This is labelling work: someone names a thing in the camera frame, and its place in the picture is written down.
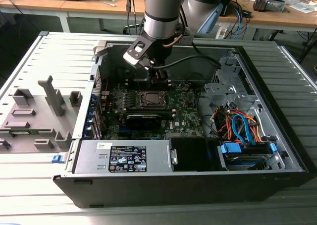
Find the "robotic arm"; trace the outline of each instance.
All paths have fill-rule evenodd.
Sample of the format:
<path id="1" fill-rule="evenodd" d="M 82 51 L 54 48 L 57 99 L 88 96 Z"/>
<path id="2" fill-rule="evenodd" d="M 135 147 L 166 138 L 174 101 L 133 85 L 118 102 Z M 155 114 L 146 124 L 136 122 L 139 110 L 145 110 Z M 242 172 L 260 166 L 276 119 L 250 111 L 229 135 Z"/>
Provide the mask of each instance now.
<path id="1" fill-rule="evenodd" d="M 146 0 L 144 32 L 129 47 L 123 58 L 132 66 L 148 70 L 150 83 L 167 79 L 167 74 L 158 66 L 165 65 L 172 46 L 183 37 L 176 31 L 182 0 Z M 189 27 L 207 33 L 218 19 L 222 4 L 220 0 L 185 0 L 183 2 Z"/>

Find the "blue latch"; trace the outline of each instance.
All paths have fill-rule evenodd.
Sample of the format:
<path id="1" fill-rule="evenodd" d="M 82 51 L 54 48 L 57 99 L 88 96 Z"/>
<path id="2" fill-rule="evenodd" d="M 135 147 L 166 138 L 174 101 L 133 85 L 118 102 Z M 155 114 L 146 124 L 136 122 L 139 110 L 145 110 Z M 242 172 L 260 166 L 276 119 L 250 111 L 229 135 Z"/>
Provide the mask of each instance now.
<path id="1" fill-rule="evenodd" d="M 242 153 L 239 143 L 223 143 L 221 145 L 222 153 Z"/>
<path id="2" fill-rule="evenodd" d="M 270 143 L 269 146 L 271 147 L 273 153 L 275 153 L 277 151 L 277 147 L 276 147 L 275 143 Z"/>
<path id="3" fill-rule="evenodd" d="M 64 156 L 59 154 L 53 156 L 52 163 L 64 163 Z"/>

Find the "metal bracket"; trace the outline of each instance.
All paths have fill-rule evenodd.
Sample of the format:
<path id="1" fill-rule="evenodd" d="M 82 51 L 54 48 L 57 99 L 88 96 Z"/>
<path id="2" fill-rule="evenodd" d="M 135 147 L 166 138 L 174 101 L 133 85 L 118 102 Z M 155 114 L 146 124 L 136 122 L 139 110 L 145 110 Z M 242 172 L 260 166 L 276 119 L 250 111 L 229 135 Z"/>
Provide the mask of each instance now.
<path id="1" fill-rule="evenodd" d="M 97 43 L 94 45 L 94 55 L 100 56 L 105 53 L 107 53 L 107 41 L 106 40 L 97 41 Z"/>

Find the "motherboard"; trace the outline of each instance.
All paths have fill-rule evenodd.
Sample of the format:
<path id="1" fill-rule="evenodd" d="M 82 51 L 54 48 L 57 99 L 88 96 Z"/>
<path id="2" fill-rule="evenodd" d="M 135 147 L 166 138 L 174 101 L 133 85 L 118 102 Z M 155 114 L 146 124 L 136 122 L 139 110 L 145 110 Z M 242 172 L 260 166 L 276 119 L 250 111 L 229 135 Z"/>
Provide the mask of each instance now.
<path id="1" fill-rule="evenodd" d="M 201 137 L 195 89 L 186 82 L 166 90 L 129 90 L 118 85 L 106 98 L 103 139 Z"/>

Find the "sticker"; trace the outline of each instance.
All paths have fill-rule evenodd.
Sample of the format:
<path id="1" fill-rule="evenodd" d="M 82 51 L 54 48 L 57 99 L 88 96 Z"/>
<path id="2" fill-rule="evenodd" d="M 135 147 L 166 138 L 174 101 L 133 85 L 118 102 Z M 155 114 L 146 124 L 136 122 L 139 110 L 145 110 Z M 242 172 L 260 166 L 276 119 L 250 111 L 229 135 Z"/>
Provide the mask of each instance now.
<path id="1" fill-rule="evenodd" d="M 147 171 L 146 146 L 111 146 L 109 149 L 111 173 Z"/>
<path id="2" fill-rule="evenodd" d="M 17 135 L 17 134 L 29 134 L 29 132 L 10 132 L 13 135 Z"/>
<path id="3" fill-rule="evenodd" d="M 99 142 L 97 143 L 97 149 L 110 149 L 112 142 Z"/>

